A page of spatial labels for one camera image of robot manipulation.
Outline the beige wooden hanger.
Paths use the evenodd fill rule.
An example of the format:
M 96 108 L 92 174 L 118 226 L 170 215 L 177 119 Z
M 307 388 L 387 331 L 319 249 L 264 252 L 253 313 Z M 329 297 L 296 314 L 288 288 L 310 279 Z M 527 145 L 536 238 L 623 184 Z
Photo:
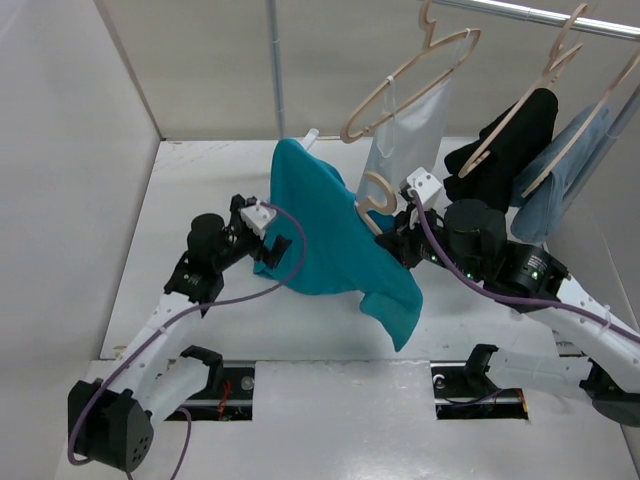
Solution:
M 367 225 L 374 235 L 381 235 L 382 230 L 370 216 L 369 212 L 373 211 L 381 215 L 391 215 L 396 211 L 397 199 L 390 183 L 379 173 L 373 171 L 365 171 L 363 179 L 367 183 L 376 186 L 381 194 L 382 200 L 376 199 L 371 195 L 367 195 L 362 201 L 355 201 L 355 209 L 361 220 Z

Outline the teal t shirt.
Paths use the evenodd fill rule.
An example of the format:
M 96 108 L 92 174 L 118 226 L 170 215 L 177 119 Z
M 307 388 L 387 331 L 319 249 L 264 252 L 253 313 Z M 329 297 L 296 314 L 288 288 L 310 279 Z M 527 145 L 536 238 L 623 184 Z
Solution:
M 359 291 L 362 313 L 378 320 L 400 351 L 423 306 L 413 275 L 387 250 L 355 209 L 355 196 L 339 171 L 294 139 L 277 143 L 272 156 L 269 202 L 281 208 L 265 236 L 290 240 L 275 268 L 255 262 L 256 275 L 285 282 L 305 295 Z

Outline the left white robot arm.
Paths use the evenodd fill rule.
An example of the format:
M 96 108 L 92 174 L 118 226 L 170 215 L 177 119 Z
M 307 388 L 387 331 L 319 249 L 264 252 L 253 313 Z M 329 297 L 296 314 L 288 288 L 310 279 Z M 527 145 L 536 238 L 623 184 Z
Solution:
M 202 214 L 191 222 L 187 248 L 149 319 L 105 378 L 78 381 L 68 394 L 67 458 L 98 462 L 131 475 L 148 455 L 157 426 L 194 394 L 222 387 L 221 354 L 186 342 L 207 312 L 221 305 L 224 272 L 245 257 L 279 264 L 290 240 L 265 236 L 285 210 L 236 195 L 230 218 Z

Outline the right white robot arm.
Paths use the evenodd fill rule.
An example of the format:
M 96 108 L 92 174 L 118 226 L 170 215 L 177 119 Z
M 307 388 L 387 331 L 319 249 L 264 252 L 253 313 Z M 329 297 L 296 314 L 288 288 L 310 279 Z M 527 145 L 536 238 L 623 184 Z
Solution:
M 409 203 L 373 214 L 377 243 L 408 268 L 426 261 L 448 269 L 481 296 L 549 328 L 573 352 L 521 354 L 478 344 L 460 368 L 449 403 L 466 409 L 506 390 L 531 389 L 590 404 L 625 426 L 639 424 L 639 335 L 589 295 L 543 248 L 508 239 L 504 215 L 478 200 L 444 215 Z

